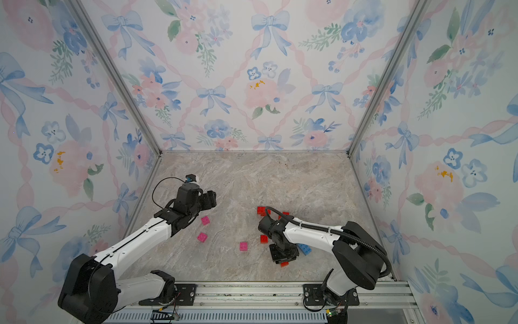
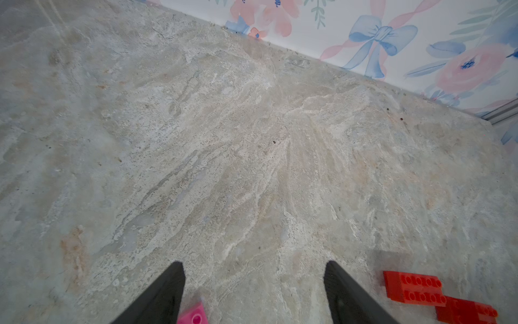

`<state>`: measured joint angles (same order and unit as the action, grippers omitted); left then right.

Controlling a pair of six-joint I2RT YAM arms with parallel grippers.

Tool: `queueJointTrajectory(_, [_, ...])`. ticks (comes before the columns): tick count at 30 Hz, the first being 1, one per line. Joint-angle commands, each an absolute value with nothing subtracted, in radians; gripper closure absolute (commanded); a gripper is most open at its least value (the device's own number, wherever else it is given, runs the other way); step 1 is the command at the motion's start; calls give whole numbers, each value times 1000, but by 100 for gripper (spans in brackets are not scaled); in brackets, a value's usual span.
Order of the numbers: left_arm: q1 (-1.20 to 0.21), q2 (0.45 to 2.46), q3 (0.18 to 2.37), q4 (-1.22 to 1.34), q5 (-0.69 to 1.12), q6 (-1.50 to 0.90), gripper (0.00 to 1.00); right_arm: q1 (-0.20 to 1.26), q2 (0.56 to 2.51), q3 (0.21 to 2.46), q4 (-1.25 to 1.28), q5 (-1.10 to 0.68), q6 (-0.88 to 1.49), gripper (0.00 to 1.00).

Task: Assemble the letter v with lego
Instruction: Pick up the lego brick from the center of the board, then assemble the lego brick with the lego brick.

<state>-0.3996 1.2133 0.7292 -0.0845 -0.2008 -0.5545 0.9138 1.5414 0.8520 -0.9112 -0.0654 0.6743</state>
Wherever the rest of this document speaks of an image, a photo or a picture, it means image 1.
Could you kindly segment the red 2x4 lego brick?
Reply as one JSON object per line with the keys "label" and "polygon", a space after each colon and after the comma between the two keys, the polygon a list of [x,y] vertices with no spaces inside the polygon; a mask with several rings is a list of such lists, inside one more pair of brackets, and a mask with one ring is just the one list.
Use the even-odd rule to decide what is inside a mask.
{"label": "red 2x4 lego brick", "polygon": [[267,207],[263,207],[263,206],[257,207],[256,213],[257,213],[257,215],[259,215],[261,217],[271,216],[271,210],[268,209]]}

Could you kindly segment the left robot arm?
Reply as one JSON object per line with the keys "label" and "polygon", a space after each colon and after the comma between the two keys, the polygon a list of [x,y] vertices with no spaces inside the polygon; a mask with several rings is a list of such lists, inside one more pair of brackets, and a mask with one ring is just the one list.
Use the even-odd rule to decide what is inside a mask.
{"label": "left robot arm", "polygon": [[140,229],[93,256],[78,255],[70,264],[58,307],[83,323],[103,323],[112,314],[140,301],[172,305],[179,292],[175,278],[161,270],[121,279],[137,260],[186,229],[203,211],[217,205],[214,191],[185,182],[174,199]]}

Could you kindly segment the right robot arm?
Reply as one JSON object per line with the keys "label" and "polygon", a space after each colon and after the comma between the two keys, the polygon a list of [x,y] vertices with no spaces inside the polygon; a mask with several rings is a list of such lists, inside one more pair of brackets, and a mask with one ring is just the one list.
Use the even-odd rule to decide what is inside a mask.
{"label": "right robot arm", "polygon": [[392,273],[387,252],[353,221],[344,226],[324,226],[283,213],[277,220],[266,214],[258,230],[272,240],[269,248],[276,264],[296,260],[301,244],[336,258],[340,268],[330,270],[321,286],[324,301],[332,305],[343,304],[347,295],[358,287],[375,289],[378,279]]}

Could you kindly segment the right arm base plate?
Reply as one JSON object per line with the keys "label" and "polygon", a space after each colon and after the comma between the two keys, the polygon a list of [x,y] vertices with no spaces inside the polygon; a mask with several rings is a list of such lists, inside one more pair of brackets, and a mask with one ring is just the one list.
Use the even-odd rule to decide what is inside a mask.
{"label": "right arm base plate", "polygon": [[339,296],[322,284],[304,284],[303,303],[306,306],[359,306],[360,301],[355,288]]}

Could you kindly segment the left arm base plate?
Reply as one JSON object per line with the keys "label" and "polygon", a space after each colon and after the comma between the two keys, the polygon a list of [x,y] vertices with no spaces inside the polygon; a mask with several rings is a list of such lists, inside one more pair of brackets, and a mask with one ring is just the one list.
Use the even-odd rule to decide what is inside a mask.
{"label": "left arm base plate", "polygon": [[167,296],[139,301],[139,306],[193,306],[196,297],[195,283],[177,283]]}

